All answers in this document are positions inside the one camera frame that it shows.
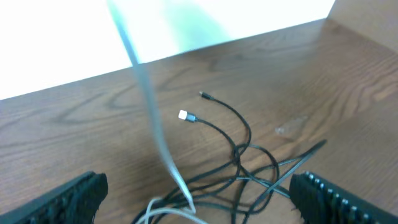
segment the black connector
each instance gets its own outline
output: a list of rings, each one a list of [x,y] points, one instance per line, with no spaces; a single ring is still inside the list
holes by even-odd
[[[207,93],[204,93],[202,91],[199,92],[199,94],[201,95],[202,98],[207,99],[207,100],[214,100],[214,98],[212,96],[210,96]]]
[[[195,123],[198,120],[196,115],[194,115],[193,113],[186,112],[184,110],[180,110],[178,118],[191,123]]]

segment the wooden surface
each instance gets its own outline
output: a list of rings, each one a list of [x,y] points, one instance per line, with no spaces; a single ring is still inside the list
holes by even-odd
[[[243,114],[252,142],[278,160],[327,138],[328,145],[300,170],[314,171],[398,215],[394,52],[332,21],[316,21],[146,67],[167,142],[185,178],[226,162],[230,148],[216,131],[178,120],[180,109],[215,123],[237,142],[244,139],[238,118],[201,99],[203,90]],[[129,223],[152,197],[175,187],[152,142],[131,69],[3,100],[0,109],[0,213],[87,170],[108,176],[109,194],[96,223]],[[248,169],[269,163],[257,151],[248,151],[243,161]],[[249,184],[244,201],[261,191]],[[223,194],[232,195],[233,188]],[[292,208],[276,195],[249,222],[300,223]],[[223,211],[199,208],[198,216],[230,222]],[[167,222],[187,221],[169,217]]]
[[[336,0],[329,18],[398,53],[398,1]]]

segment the brown wooden tabletop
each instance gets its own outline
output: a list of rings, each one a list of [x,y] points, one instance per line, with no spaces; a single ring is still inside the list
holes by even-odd
[[[297,172],[313,171],[398,215],[398,55],[389,49],[322,20],[145,66],[186,179],[228,161],[231,149],[215,130],[179,120],[179,110],[214,123],[236,142],[245,137],[234,114],[199,97],[203,90],[237,109],[251,125],[252,143],[277,160],[327,138]],[[127,68],[0,102],[0,214],[88,170],[108,177],[96,223],[129,223],[152,197],[176,186],[159,160],[131,73]],[[249,170],[270,163],[253,150],[242,160]],[[222,196],[233,198],[234,188]],[[263,190],[250,183],[243,202]],[[300,223],[293,207],[274,195],[249,223]],[[230,222],[221,210],[198,208],[198,216]]]

